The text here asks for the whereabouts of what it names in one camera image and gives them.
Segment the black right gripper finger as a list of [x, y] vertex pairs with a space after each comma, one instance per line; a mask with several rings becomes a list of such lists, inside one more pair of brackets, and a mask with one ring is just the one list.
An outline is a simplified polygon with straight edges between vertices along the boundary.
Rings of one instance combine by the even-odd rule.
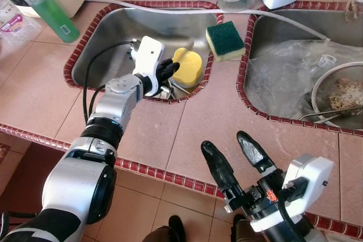
[[201, 152], [220, 191], [224, 195], [241, 195], [242, 190], [238, 180], [234, 177], [233, 168], [215, 144], [211, 141], [203, 141]]
[[246, 131], [238, 131], [238, 143], [247, 161], [261, 175], [268, 175], [277, 169], [264, 149]]

